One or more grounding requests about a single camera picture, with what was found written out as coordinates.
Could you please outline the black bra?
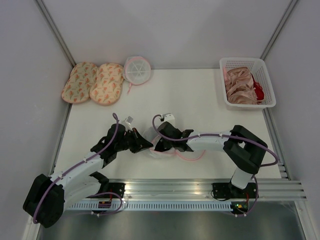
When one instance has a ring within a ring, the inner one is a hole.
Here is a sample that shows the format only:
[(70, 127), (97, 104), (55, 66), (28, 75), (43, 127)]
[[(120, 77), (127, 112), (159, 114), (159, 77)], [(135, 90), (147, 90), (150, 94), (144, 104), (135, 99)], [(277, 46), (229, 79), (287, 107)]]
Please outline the black bra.
[(163, 153), (163, 152), (169, 151), (171, 148), (172, 148), (172, 145), (171, 145), (170, 141), (161, 137), (160, 140), (155, 145), (154, 150), (156, 152)]

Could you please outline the white pink mesh laundry bag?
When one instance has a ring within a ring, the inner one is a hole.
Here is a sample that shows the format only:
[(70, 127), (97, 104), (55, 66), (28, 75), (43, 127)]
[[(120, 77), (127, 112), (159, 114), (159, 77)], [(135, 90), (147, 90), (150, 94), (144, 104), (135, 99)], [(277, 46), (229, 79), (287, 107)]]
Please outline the white pink mesh laundry bag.
[(206, 153), (205, 150), (194, 151), (194, 152), (180, 152), (174, 148), (171, 148), (171, 149), (166, 150), (164, 152), (156, 151), (155, 147), (161, 137), (156, 133), (156, 131), (152, 127), (149, 127), (148, 129), (146, 129), (143, 132), (142, 136), (147, 141), (149, 141), (153, 144), (153, 147), (148, 149), (148, 154), (156, 159), (169, 158), (169, 157), (179, 157), (180, 159), (182, 159), (184, 161), (193, 162), (193, 161), (197, 161), (197, 160), (201, 159), (204, 156), (204, 154)]

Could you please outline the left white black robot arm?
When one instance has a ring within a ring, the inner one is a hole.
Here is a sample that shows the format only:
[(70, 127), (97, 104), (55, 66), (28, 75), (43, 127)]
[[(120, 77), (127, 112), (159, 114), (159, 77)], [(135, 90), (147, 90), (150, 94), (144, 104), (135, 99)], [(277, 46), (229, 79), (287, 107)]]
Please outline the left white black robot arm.
[(46, 176), (38, 175), (23, 203), (34, 224), (53, 226), (63, 212), (76, 202), (109, 193), (109, 179), (99, 171), (116, 159), (117, 154), (129, 150), (136, 154), (153, 147), (136, 128), (127, 130), (120, 123), (113, 124), (83, 160), (67, 170)]

